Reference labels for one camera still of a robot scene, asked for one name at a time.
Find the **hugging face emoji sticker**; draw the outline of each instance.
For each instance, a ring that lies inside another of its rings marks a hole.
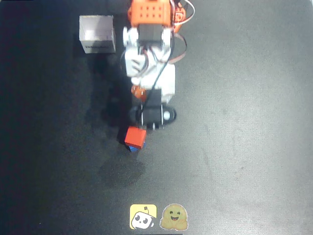
[[[166,230],[187,230],[188,221],[186,209],[179,204],[168,205],[163,211],[160,227]]]

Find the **sticker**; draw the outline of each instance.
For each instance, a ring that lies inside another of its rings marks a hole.
[[[153,204],[133,204],[130,213],[131,229],[147,229],[154,226],[157,207]]]
[[[168,205],[162,213],[160,227],[166,230],[172,229],[175,229],[176,231],[187,230],[188,221],[186,209],[179,204]]]

